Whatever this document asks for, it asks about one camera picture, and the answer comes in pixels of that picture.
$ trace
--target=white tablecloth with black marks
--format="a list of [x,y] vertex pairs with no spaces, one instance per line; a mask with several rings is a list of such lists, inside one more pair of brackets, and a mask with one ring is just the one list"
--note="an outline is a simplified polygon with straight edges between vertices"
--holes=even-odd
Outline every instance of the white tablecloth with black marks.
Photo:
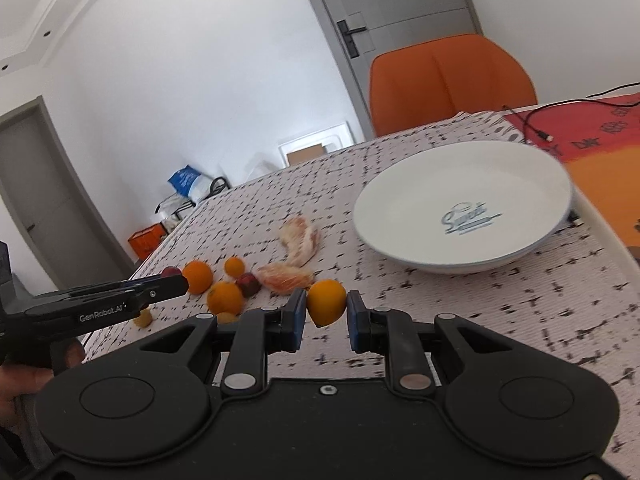
[[[522,135],[492,112],[382,137],[254,180],[200,205],[144,263],[136,277],[194,258],[209,262],[222,278],[224,260],[237,254],[250,266],[283,260],[278,229],[302,213],[322,231],[308,266],[317,279],[335,278],[356,288],[369,308],[385,305],[432,322],[453,312],[579,364],[612,385],[621,404],[620,423],[606,459],[640,478],[640,362],[638,295],[587,227],[566,225],[539,250],[492,272],[437,276],[408,269],[375,253],[353,229],[351,211],[362,188],[385,168],[414,153],[476,139],[520,141]],[[248,308],[282,305],[286,298],[263,290]],[[95,333],[88,358],[119,348],[181,319],[206,311],[206,295],[152,306],[155,321],[140,330],[131,322]],[[274,354],[272,377],[354,378],[383,375],[373,354],[350,351],[344,317],[316,328],[308,319],[302,349]]]

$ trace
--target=orange fruit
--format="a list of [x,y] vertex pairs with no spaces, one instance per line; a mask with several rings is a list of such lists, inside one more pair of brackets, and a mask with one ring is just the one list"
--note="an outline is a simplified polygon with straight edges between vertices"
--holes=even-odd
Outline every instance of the orange fruit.
[[184,266],[182,275],[189,282],[189,294],[202,294],[213,283],[213,271],[205,262],[193,260]]
[[154,318],[151,316],[148,308],[143,308],[138,317],[133,318],[133,324],[138,328],[146,328],[151,324]]
[[317,327],[331,325],[347,308],[347,291],[340,282],[321,280],[306,294],[306,309]]
[[238,318],[230,312],[220,312],[220,314],[216,314],[216,317],[218,318],[219,325],[238,321]]
[[228,312],[237,316],[242,312],[244,296],[235,283],[217,282],[207,294],[207,306],[212,314]]
[[225,262],[225,272],[232,278],[239,278],[244,274],[244,261],[237,256],[228,258]]

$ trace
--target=blue and white package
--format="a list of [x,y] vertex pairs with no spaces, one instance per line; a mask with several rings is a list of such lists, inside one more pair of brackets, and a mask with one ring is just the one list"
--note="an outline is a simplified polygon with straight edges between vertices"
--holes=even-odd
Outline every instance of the blue and white package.
[[199,204],[211,192],[213,180],[191,166],[185,166],[174,173],[169,179],[169,184],[174,186],[179,194]]

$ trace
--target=chair backrest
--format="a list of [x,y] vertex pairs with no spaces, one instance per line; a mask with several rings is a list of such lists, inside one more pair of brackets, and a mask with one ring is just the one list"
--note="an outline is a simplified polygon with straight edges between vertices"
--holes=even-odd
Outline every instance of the chair backrest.
[[458,112],[537,103],[531,79],[520,64],[477,34],[393,50],[371,66],[370,108],[379,137]]

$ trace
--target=black door handle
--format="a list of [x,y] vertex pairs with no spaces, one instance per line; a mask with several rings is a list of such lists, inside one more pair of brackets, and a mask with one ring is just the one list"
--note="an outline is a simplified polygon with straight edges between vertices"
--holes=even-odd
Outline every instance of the black door handle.
[[347,47],[347,52],[351,59],[355,57],[359,57],[360,53],[358,51],[358,47],[356,46],[355,41],[353,41],[352,36],[354,34],[358,34],[360,32],[365,32],[367,27],[359,27],[359,28],[349,28],[346,20],[340,20],[336,23],[338,26],[338,30],[340,30],[340,34],[342,36],[342,40],[344,41],[345,46]]

